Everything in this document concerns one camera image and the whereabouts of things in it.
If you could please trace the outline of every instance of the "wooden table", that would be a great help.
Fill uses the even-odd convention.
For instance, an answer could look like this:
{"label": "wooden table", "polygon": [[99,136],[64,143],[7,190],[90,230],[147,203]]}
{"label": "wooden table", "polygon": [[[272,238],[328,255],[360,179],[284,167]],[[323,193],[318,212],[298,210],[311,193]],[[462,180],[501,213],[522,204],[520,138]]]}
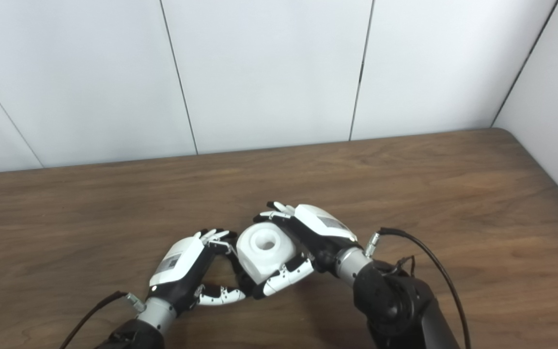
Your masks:
{"label": "wooden table", "polygon": [[[200,228],[242,231],[268,200],[325,208],[367,241],[381,225],[421,238],[451,274],[480,349],[558,348],[558,187],[498,129],[0,173],[0,349],[56,348],[95,303],[145,296],[168,248]],[[417,255],[461,342],[447,287]],[[232,283],[217,260],[207,275]],[[98,312],[69,348],[133,316]],[[351,291],[314,274],[262,301],[197,307],[173,348],[372,348]]]}

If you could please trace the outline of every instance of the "white block with hole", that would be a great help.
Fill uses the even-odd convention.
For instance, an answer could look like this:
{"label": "white block with hole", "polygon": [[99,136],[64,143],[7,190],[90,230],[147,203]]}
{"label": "white block with hole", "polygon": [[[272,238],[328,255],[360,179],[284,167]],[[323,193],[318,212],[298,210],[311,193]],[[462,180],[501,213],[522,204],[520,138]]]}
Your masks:
{"label": "white block with hole", "polygon": [[236,244],[238,260],[247,274],[259,284],[296,255],[290,238],[273,223],[251,225]]}

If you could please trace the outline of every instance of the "robotic hand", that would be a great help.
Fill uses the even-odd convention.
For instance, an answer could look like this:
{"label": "robotic hand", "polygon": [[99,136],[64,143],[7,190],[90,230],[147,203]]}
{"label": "robotic hand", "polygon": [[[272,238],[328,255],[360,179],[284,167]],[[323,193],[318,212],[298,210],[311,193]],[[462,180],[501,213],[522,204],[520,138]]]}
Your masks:
{"label": "robotic hand", "polygon": [[[128,294],[139,314],[111,333],[97,349],[162,349],[163,336],[172,322],[197,304],[222,305],[243,300],[252,285],[242,278],[231,241],[235,232],[201,230],[169,249],[150,279],[146,302]],[[215,256],[223,254],[240,274],[240,289],[202,284]]]}
{"label": "robotic hand", "polygon": [[[353,288],[354,304],[367,316],[368,329],[378,348],[459,349],[430,287],[414,278],[414,269],[410,274],[402,269],[409,258],[395,265],[371,258],[381,235],[403,236],[413,241],[416,238],[401,230],[381,228],[364,251],[350,229],[318,207],[301,204],[294,208],[277,202],[267,205],[273,210],[262,212],[254,221],[271,221],[279,226],[309,251],[308,257],[315,270],[328,271]],[[420,247],[431,253],[427,247]],[[439,267],[440,262],[433,255],[430,257]],[[452,293],[459,305],[453,288]],[[459,310],[465,325],[460,306]]]}

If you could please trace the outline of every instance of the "robotic finger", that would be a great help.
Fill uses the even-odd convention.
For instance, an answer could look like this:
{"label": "robotic finger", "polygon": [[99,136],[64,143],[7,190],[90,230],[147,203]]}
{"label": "robotic finger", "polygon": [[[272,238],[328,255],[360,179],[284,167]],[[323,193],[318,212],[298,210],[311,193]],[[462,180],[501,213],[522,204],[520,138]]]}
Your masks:
{"label": "robotic finger", "polygon": [[235,287],[201,285],[199,305],[224,305],[244,300],[247,296]]}
{"label": "robotic finger", "polygon": [[295,256],[253,289],[253,298],[261,300],[303,280],[314,271],[311,260],[304,254]]}

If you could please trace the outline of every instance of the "black cable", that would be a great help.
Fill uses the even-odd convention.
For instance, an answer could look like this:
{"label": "black cable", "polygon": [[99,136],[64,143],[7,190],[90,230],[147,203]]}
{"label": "black cable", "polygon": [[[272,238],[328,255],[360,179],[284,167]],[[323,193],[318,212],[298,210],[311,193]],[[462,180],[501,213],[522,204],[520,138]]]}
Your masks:
{"label": "black cable", "polygon": [[81,321],[79,321],[79,323],[77,323],[77,325],[73,328],[73,330],[70,332],[70,334],[66,337],[66,339],[64,340],[64,342],[62,343],[62,345],[60,345],[60,349],[64,349],[65,347],[68,346],[68,343],[70,343],[71,340],[73,340],[73,337],[77,334],[77,332],[79,332],[80,328],[84,325],[84,323],[86,323],[86,321],[91,318],[91,316],[100,310],[100,308],[104,307],[105,305],[118,300],[119,298],[122,298],[124,296],[126,296],[128,294],[128,292],[120,292],[120,291],[115,291],[113,294],[106,296],[104,298],[104,300],[98,302],[98,304],[96,304],[95,307],[93,307],[82,319]]}
{"label": "black cable", "polygon": [[378,234],[381,234],[382,236],[399,236],[399,237],[407,238],[413,243],[415,243],[417,246],[419,246],[427,254],[427,256],[430,257],[432,262],[434,262],[434,265],[436,265],[438,271],[440,271],[440,273],[443,274],[443,278],[445,278],[445,281],[447,281],[447,285],[449,285],[449,290],[451,291],[451,295],[453,296],[453,300],[456,302],[456,306],[458,307],[458,312],[460,314],[460,322],[462,322],[462,330],[465,335],[465,348],[471,349],[471,335],[469,334],[469,325],[466,321],[465,310],[463,309],[462,303],[460,302],[458,291],[456,291],[456,287],[453,285],[453,282],[451,281],[449,274],[447,274],[447,270],[445,270],[445,267],[443,267],[442,263],[440,263],[438,258],[434,256],[434,252],[432,252],[432,250],[430,250],[427,246],[425,246],[425,244],[421,242],[418,238],[412,236],[411,234],[408,234],[403,230],[392,229],[392,228],[380,228]]}

